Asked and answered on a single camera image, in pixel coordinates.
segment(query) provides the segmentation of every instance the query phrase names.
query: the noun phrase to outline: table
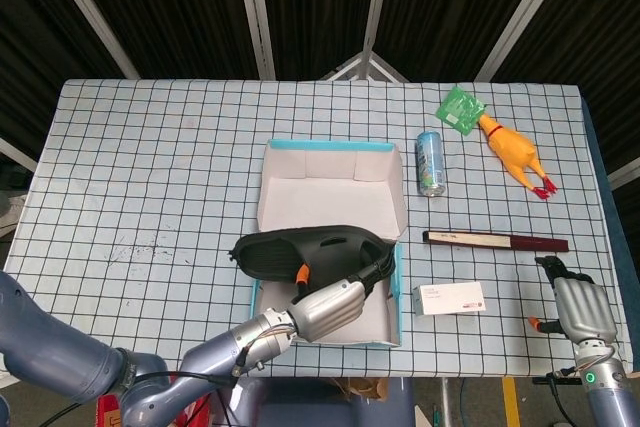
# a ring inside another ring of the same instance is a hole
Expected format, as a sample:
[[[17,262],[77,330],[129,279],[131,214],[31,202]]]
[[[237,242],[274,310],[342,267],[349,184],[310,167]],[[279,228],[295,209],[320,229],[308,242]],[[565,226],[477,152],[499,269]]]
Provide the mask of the table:
[[[527,323],[527,316],[556,315],[533,253],[424,245],[430,228],[568,239],[571,251],[560,257],[606,286],[630,366],[578,89],[460,85],[536,143],[560,187],[549,201],[505,174],[480,129],[462,137],[435,117],[452,84],[69,81],[6,270],[58,318],[113,346],[156,352],[174,367],[191,347],[248,318],[253,280],[227,252],[257,228],[266,142],[389,141],[405,162],[409,208],[402,346],[299,344],[262,375],[541,375],[572,364],[568,340]],[[443,136],[444,197],[417,192],[414,141],[424,130]],[[486,312],[413,315],[416,285],[474,279]]]

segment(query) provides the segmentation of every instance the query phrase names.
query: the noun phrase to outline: green snack bag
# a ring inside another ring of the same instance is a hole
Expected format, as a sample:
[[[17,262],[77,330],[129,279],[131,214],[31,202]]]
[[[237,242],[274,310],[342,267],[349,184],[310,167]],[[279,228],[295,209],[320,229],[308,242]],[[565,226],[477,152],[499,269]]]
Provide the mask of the green snack bag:
[[[456,85],[440,105],[436,117],[462,135],[469,135],[483,113],[484,104]]]

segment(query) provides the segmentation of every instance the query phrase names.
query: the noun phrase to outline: rubber chicken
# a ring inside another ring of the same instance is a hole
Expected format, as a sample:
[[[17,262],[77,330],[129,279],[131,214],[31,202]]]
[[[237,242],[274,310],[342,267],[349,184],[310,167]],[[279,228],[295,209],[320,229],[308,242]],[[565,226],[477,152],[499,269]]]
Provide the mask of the rubber chicken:
[[[544,170],[542,170],[536,148],[529,139],[515,130],[503,127],[487,114],[482,114],[478,122],[482,130],[484,130],[484,133],[487,134],[489,147],[491,147],[491,150],[502,160],[502,163],[509,173],[513,175],[518,182],[534,192],[541,199],[548,198],[549,195],[558,190],[549,177],[547,177]],[[527,179],[524,173],[524,168],[527,166],[531,167],[536,174],[542,177],[544,189],[534,187],[531,182],[529,182],[529,179]]]

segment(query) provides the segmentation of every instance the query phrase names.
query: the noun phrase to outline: cardboard box lid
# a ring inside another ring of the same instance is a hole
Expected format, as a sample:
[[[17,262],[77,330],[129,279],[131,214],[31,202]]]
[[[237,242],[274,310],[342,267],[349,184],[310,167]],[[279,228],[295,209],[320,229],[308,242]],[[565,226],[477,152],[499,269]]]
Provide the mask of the cardboard box lid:
[[[261,231],[355,225],[395,240],[408,224],[394,144],[272,140],[258,203]]]

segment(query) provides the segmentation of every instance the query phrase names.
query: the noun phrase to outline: blue table edge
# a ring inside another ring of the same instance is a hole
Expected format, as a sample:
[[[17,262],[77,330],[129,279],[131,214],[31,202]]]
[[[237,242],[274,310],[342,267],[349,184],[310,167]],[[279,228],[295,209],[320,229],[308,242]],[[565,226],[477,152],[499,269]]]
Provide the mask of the blue table edge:
[[[629,245],[627,244],[618,209],[613,200],[611,186],[607,178],[607,172],[604,168],[600,147],[598,146],[598,138],[593,120],[589,112],[587,102],[582,99],[582,113],[584,116],[585,132],[587,134],[587,142],[593,159],[598,189],[600,190],[600,198],[604,208],[605,220],[609,231],[609,241],[611,242],[611,254],[613,256],[614,268],[618,276],[618,285],[620,295],[622,296],[622,305],[625,317],[627,319],[627,328],[629,329],[629,339],[631,342],[631,350],[633,352],[633,371],[640,370],[640,356],[637,355],[638,343],[640,342],[640,282],[633,264]]]

